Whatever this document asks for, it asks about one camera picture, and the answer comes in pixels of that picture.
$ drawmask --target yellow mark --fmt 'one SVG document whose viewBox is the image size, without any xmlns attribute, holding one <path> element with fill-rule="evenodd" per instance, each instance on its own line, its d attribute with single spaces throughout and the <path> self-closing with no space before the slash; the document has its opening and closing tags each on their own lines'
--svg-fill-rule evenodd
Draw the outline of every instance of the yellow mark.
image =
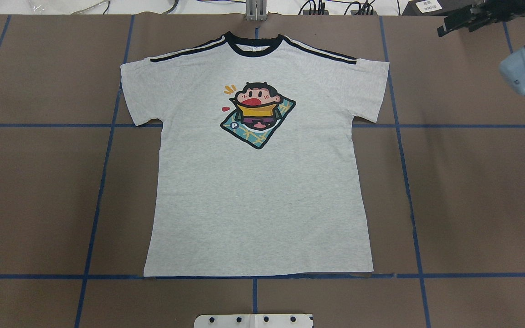
<svg viewBox="0 0 525 328">
<path fill-rule="evenodd" d="M 233 92 L 236 91 L 236 87 L 234 85 L 232 85 L 232 87 L 225 86 L 224 88 L 225 88 L 224 93 L 227 95 L 231 95 Z"/>
</svg>

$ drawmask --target printed graphic on shirt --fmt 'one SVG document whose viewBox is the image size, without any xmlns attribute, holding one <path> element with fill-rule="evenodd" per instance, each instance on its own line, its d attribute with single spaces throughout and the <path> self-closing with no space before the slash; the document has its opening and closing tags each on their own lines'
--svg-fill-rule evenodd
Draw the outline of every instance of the printed graphic on shirt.
<svg viewBox="0 0 525 328">
<path fill-rule="evenodd" d="M 231 95 L 235 91 L 235 85 L 227 85 L 224 93 Z M 221 128 L 256 149 L 264 147 L 295 106 L 294 100 L 266 82 L 247 82 L 230 101 L 235 110 L 220 124 Z"/>
</svg>

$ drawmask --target gray t-shirt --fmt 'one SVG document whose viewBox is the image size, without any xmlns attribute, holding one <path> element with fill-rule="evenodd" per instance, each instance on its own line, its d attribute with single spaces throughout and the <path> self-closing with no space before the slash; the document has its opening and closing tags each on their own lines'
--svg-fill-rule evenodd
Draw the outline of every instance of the gray t-shirt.
<svg viewBox="0 0 525 328">
<path fill-rule="evenodd" d="M 229 32 L 121 73 L 134 123 L 163 121 L 144 276 L 373 270 L 351 124 L 388 62 Z"/>
</svg>

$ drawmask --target cartoon face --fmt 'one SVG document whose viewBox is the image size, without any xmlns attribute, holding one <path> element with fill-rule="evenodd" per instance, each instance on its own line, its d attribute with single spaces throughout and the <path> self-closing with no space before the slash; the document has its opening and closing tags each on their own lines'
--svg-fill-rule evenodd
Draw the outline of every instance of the cartoon face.
<svg viewBox="0 0 525 328">
<path fill-rule="evenodd" d="M 279 103 L 281 102 L 281 96 L 275 95 L 274 97 L 271 97 L 268 89 L 264 87 L 253 87 L 236 93 L 236 100 L 247 106 L 259 106 L 261 104 L 269 104 L 272 102 Z"/>
<path fill-rule="evenodd" d="M 266 82 L 246 83 L 230 100 L 236 105 L 236 120 L 251 129 L 262 131 L 281 119 L 283 96 Z"/>
</svg>

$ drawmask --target white floor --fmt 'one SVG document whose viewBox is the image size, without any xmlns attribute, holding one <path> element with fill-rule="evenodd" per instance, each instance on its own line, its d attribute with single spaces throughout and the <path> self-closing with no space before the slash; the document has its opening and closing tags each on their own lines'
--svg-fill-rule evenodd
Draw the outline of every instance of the white floor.
<svg viewBox="0 0 525 328">
<path fill-rule="evenodd" d="M 33 14 L 35 6 L 44 13 L 71 13 L 86 8 L 102 0 L 0 0 L 0 14 Z M 111 0 L 108 14 L 133 14 L 140 12 L 162 13 L 171 8 L 174 0 Z M 296 15 L 305 0 L 268 0 L 269 12 L 283 15 Z M 408 0 L 399 0 L 400 10 L 403 11 Z M 342 15 L 348 5 L 328 1 L 325 8 L 330 15 Z M 379 15 L 398 15 L 396 0 L 375 0 L 373 4 Z M 100 14 L 106 9 L 102 4 L 89 10 L 89 14 Z M 175 14 L 216 14 L 216 13 L 244 13 L 245 4 L 236 2 L 215 1 L 211 3 L 198 0 L 180 0 Z"/>
</svg>

